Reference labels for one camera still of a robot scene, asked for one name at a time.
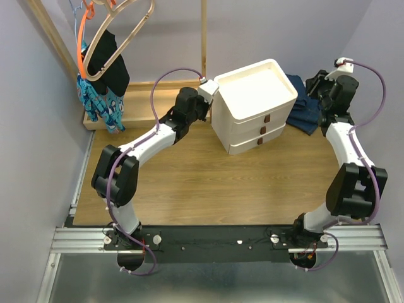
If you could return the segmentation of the white drawer cabinet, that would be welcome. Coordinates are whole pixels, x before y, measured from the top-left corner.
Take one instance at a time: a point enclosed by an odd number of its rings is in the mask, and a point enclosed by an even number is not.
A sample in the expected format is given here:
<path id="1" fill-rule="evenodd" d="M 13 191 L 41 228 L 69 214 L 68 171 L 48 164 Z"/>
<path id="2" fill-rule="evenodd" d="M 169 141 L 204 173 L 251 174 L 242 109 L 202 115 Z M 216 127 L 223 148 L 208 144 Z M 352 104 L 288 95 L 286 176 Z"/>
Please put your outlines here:
<path id="1" fill-rule="evenodd" d="M 214 81 L 219 90 L 211 126 L 229 155 L 281 135 L 298 93 L 274 59 L 218 75 Z"/>

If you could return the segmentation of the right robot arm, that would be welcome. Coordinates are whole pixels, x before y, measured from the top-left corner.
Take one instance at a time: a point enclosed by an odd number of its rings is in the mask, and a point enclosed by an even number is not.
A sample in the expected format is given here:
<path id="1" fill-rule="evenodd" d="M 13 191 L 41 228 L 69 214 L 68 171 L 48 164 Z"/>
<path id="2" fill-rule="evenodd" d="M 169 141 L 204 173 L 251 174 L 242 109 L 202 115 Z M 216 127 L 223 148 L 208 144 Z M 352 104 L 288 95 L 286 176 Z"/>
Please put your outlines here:
<path id="1" fill-rule="evenodd" d="M 371 223 L 379 210 L 388 173 L 369 160 L 356 135 L 357 125 L 348 110 L 358 87 L 351 72 L 337 70 L 321 69 L 306 80 L 307 96 L 321 104 L 319 127 L 333 148 L 339 170 L 324 203 L 295 219 L 290 239 L 297 247 L 319 241 L 326 229 L 341 223 Z"/>

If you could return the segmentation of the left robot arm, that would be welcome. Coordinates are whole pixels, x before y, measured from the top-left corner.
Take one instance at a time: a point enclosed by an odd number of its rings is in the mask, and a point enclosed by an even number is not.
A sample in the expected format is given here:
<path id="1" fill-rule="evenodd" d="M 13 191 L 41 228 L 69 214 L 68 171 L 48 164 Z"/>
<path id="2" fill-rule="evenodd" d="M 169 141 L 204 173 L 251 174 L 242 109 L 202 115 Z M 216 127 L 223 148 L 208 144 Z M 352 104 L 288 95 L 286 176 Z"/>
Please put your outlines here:
<path id="1" fill-rule="evenodd" d="M 196 90 L 181 88 L 174 106 L 158 120 L 157 125 L 138 139 L 120 147 L 106 146 L 98 160 L 91 186 L 103 198 L 113 223 L 119 228 L 119 243 L 134 249 L 140 241 L 140 226 L 132 199 L 141 166 L 165 148 L 175 145 L 189 132 L 192 123 L 205 121 L 213 97 L 218 91 L 210 81 Z"/>

